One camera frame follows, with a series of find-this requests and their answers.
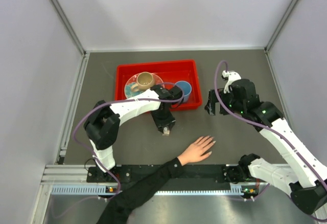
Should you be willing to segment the nail polish bottle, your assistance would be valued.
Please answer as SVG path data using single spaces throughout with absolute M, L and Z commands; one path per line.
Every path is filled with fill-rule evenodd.
M 164 127 L 163 128 L 163 133 L 162 133 L 163 136 L 169 136 L 170 135 L 170 130 L 168 127 Z

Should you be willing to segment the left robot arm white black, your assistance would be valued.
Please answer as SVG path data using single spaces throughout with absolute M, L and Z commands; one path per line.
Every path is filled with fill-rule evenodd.
M 94 150 L 94 159 L 99 168 L 98 175 L 111 181 L 116 174 L 113 144 L 118 131 L 125 122 L 149 112 L 163 135 L 169 135 L 175 125 L 170 107 L 183 101 L 183 91 L 178 86 L 170 89 L 157 84 L 139 95 L 112 104 L 99 101 L 96 109 L 88 116 L 83 127 Z

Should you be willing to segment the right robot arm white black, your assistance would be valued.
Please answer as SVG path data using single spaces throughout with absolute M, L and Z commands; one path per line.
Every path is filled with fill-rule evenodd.
M 235 167 L 224 169 L 231 183 L 257 178 L 287 194 L 304 213 L 313 214 L 326 204 L 326 166 L 296 136 L 283 113 L 271 102 L 262 102 L 255 85 L 235 72 L 224 72 L 224 88 L 210 90 L 205 110 L 233 115 L 252 125 L 279 152 L 290 169 L 274 166 L 256 154 L 244 155 Z

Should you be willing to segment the black sleeved forearm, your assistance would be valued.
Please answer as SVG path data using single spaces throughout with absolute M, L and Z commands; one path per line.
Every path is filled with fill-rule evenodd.
M 178 158 L 163 164 L 153 174 L 110 200 L 97 223 L 127 223 L 134 209 L 151 199 L 170 179 L 177 178 L 183 173 L 184 169 Z

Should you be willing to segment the person's hand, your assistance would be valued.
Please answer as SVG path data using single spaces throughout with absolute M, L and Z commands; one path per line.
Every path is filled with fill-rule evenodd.
M 214 137 L 200 137 L 195 142 L 190 144 L 188 148 L 177 158 L 182 166 L 191 163 L 201 162 L 211 155 L 210 149 L 216 141 Z

